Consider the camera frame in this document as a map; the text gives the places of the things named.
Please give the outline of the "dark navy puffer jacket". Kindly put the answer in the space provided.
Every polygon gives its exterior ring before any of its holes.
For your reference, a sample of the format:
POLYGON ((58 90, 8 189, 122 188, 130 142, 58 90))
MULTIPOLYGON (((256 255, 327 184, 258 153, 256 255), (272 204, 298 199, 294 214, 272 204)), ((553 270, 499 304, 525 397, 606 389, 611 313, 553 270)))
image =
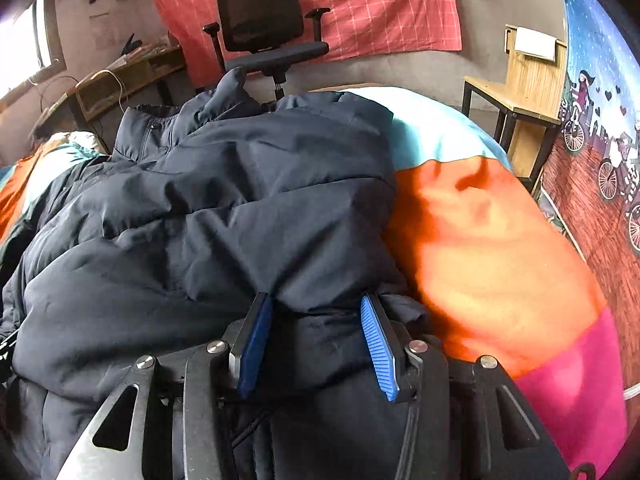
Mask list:
POLYGON ((419 305, 383 242, 393 114, 350 92, 275 107, 230 72, 180 107, 127 110, 113 153, 63 172, 1 246, 14 336, 2 434, 52 479, 134 360, 279 308, 253 402, 230 414, 247 479, 390 479, 407 410, 376 383, 360 302, 419 305))

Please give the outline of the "colourful striped bed blanket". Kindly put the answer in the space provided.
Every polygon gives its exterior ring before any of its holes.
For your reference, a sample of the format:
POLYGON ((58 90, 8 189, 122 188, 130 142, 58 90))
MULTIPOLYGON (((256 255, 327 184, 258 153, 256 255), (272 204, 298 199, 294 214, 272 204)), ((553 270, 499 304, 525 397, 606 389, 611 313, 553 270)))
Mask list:
POLYGON ((491 138, 461 116, 427 119, 402 90, 350 93, 393 114, 395 197, 383 242, 450 358, 488 353, 515 379, 568 466, 605 471, 626 410, 612 313, 491 138))

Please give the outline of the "blue bicycle print curtain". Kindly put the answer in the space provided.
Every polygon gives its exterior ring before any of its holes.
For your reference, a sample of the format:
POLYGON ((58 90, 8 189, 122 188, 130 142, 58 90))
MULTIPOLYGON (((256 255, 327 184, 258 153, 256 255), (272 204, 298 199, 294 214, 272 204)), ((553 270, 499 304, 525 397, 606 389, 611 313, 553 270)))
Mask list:
POLYGON ((542 192, 614 316, 626 400, 639 395, 639 63, 598 0, 563 0, 561 131, 542 192))

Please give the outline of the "wooden desk with shelves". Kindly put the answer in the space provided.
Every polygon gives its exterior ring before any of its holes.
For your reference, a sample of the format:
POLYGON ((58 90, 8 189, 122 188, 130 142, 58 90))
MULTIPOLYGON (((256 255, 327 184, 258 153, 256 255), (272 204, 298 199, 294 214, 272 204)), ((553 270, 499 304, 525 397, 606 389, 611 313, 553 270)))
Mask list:
POLYGON ((85 76, 47 107, 36 121, 30 136, 43 141, 55 133, 88 131, 108 150, 113 145, 115 128, 107 125, 107 116, 122 114, 137 94, 153 90, 160 104, 173 106, 168 78, 186 69, 179 46, 149 46, 126 56, 113 68, 104 68, 85 76))

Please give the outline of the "wooden chair with black legs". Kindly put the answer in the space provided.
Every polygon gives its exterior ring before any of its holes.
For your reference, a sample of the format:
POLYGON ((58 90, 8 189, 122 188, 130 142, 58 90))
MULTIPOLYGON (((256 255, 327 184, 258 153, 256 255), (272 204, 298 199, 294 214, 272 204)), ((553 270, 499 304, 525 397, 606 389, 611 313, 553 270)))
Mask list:
POLYGON ((498 110, 494 139, 508 155, 518 180, 533 192, 560 132, 567 44, 514 25, 506 25, 503 44, 506 80, 466 76, 461 111, 470 114, 473 96, 498 110))

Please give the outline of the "black office chair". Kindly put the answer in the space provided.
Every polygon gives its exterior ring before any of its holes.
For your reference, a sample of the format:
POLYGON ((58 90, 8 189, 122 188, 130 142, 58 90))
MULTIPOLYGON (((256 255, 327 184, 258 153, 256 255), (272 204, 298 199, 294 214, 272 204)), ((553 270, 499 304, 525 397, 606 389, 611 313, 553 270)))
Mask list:
POLYGON ((272 79, 274 96, 284 97, 291 66, 329 53, 322 40, 326 6, 302 11, 299 0, 216 0, 219 20, 202 31, 212 40, 219 67, 239 68, 272 79))

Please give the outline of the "red checked wall cloth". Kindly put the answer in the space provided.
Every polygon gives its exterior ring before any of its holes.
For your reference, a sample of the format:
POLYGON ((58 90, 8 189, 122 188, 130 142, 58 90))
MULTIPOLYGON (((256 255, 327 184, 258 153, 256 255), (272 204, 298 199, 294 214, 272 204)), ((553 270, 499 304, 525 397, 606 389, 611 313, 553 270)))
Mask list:
MULTIPOLYGON (((203 26, 219 18, 216 0, 153 0, 168 32, 182 47, 192 84, 216 82, 221 69, 203 26)), ((456 0, 299 0, 304 11, 330 8, 322 38, 330 61, 413 51, 459 51, 456 0)))

